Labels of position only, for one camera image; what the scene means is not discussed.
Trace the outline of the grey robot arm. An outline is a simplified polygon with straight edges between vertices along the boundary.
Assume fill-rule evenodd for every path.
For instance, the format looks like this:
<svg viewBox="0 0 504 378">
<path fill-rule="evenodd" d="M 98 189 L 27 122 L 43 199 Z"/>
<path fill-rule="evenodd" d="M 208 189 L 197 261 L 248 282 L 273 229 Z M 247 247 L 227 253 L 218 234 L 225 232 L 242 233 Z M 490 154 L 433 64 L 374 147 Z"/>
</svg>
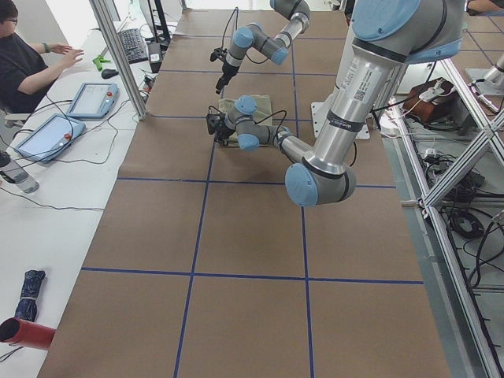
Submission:
<svg viewBox="0 0 504 378">
<path fill-rule="evenodd" d="M 328 99 L 313 145 L 287 128 L 255 122 L 257 104 L 249 95 L 236 99 L 228 112 L 209 114 L 208 132 L 219 144 L 235 135 L 245 151 L 276 146 L 291 161 L 284 182 L 297 205 L 341 202 L 356 186 L 346 155 L 391 72 L 401 65 L 453 57 L 461 47 L 464 18 L 462 1 L 358 1 L 349 31 L 354 56 Z"/>
<path fill-rule="evenodd" d="M 288 20 L 284 28 L 275 36 L 268 36 L 260 24 L 250 23 L 234 30 L 228 48 L 216 48 L 210 55 L 210 60 L 222 61 L 222 75 L 216 84 L 219 95 L 230 80 L 238 73 L 249 49 L 254 48 L 267 60 L 281 65 L 288 55 L 292 41 L 304 33 L 310 23 L 310 8 L 305 1 L 270 1 L 271 8 Z"/>
</svg>

